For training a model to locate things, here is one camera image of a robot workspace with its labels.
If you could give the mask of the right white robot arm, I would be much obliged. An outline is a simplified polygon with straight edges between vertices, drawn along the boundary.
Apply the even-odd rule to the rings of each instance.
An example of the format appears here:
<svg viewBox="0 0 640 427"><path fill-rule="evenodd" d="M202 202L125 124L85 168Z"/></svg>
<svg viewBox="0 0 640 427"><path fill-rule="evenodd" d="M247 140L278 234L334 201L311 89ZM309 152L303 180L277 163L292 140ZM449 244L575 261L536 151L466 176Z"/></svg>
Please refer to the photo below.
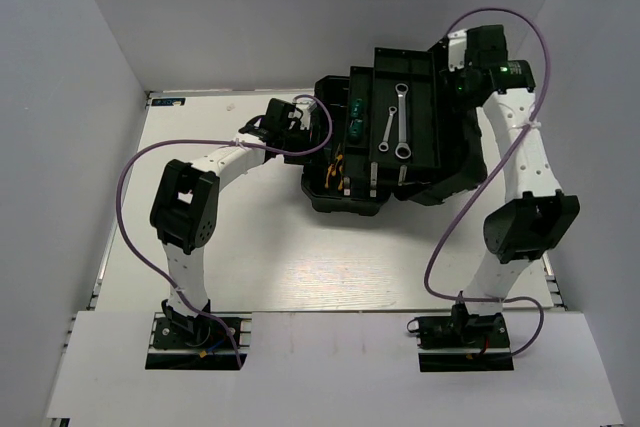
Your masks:
<svg viewBox="0 0 640 427"><path fill-rule="evenodd" d="M448 79L454 102L478 107L493 130L505 183L503 206L483 224L486 253L460 293L467 311L451 321L453 337L472 346L501 314L520 275L555 248L577 217L580 204L567 195L547 158L533 119L535 81L528 62L508 57L504 29L490 25L446 37Z"/></svg>

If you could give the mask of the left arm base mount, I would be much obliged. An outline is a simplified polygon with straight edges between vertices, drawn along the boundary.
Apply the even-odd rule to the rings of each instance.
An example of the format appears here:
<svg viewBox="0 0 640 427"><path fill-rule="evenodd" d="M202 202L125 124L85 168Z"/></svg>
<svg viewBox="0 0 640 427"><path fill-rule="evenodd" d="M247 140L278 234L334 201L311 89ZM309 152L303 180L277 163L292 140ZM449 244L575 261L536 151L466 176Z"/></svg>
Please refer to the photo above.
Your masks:
<svg viewBox="0 0 640 427"><path fill-rule="evenodd" d="M223 316L233 337L211 319L204 320L204 330L191 334L165 315L155 315L145 369L148 371L239 371L239 355L244 363L251 341L249 315Z"/></svg>

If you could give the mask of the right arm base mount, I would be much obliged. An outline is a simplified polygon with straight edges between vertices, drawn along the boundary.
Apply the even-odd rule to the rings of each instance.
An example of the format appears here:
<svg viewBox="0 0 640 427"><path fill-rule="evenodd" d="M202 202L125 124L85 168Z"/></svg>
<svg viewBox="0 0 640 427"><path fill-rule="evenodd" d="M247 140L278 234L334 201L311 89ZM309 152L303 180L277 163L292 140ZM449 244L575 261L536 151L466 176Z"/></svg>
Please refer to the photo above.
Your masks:
<svg viewBox="0 0 640 427"><path fill-rule="evenodd" d="M417 339L421 373L508 372L514 370L511 342L502 314L415 317L407 332Z"/></svg>

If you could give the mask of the black plastic toolbox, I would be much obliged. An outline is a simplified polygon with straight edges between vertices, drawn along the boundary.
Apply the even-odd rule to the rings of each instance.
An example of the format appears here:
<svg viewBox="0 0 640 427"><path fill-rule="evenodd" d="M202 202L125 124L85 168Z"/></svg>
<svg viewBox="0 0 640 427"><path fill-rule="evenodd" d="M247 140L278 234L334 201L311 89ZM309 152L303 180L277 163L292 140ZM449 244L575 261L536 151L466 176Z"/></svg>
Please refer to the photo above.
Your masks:
<svg viewBox="0 0 640 427"><path fill-rule="evenodd" d="M449 197L471 191L487 177L481 129L473 111L444 107L439 73L443 67L439 43L427 51L376 48L370 67L353 66L346 76L325 76L314 86L333 121L329 143L303 165L301 188L317 212L345 212L374 216L390 199L423 206L442 204ZM395 86L405 83L407 134L412 155L395 155L398 116L395 114L389 151L382 139L390 106L398 106ZM356 98L365 102L363 138L348 140L352 118L349 107ZM337 189L339 178L324 188L325 175L336 148L342 146L344 176L350 178L350 196Z"/></svg>

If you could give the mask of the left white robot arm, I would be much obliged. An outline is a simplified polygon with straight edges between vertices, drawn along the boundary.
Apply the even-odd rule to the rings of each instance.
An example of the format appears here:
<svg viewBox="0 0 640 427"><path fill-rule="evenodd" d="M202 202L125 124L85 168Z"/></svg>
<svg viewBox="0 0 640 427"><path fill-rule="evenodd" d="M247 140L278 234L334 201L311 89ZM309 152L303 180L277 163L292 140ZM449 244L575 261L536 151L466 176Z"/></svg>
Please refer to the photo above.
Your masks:
<svg viewBox="0 0 640 427"><path fill-rule="evenodd" d="M305 158L331 139L326 106L310 95L292 102L272 99L265 114L236 137L191 161L169 161L152 204L150 222L167 257L171 290L163 308L178 320L177 334L199 346L211 334L210 301L204 284L204 248L213 236L219 194L238 177L277 155Z"/></svg>

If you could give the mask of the green stubby screwdriver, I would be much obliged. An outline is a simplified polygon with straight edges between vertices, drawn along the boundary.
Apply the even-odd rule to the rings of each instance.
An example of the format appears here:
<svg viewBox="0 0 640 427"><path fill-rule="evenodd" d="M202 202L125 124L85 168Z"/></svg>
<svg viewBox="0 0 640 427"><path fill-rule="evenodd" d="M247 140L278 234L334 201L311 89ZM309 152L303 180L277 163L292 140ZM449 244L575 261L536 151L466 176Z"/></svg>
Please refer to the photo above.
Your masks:
<svg viewBox="0 0 640 427"><path fill-rule="evenodd" d="M352 119L348 127L348 140L357 144L363 138L364 122L362 119Z"/></svg>
<svg viewBox="0 0 640 427"><path fill-rule="evenodd" d="M352 119L361 119L364 112L365 102L362 98L354 99L349 107L349 117Z"/></svg>

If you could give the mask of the large silver ratchet wrench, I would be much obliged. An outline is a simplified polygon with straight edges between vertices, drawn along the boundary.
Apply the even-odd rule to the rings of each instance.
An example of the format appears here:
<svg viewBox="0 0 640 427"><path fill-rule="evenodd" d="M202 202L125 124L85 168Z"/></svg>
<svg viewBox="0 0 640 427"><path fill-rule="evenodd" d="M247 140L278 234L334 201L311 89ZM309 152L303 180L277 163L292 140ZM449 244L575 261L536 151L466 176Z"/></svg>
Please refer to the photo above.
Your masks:
<svg viewBox="0 0 640 427"><path fill-rule="evenodd" d="M407 160L412 155L407 134L407 95L409 87L405 83L398 83L395 86L395 91L398 98L398 142L395 148L395 155L400 160Z"/></svg>

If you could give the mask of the small silver combination wrench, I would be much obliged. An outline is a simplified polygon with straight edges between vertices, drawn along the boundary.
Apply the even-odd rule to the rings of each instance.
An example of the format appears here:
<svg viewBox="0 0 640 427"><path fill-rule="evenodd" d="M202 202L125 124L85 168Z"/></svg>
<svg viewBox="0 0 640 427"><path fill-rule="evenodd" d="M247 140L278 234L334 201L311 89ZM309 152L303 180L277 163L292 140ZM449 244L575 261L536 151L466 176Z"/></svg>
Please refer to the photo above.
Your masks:
<svg viewBox="0 0 640 427"><path fill-rule="evenodd" d="M385 129L383 132L382 139L378 144L378 150L382 153L389 151L389 138L390 138L391 129L393 126L393 121L396 113L397 113L397 108L395 106L390 106L388 108L388 116L385 124Z"/></svg>

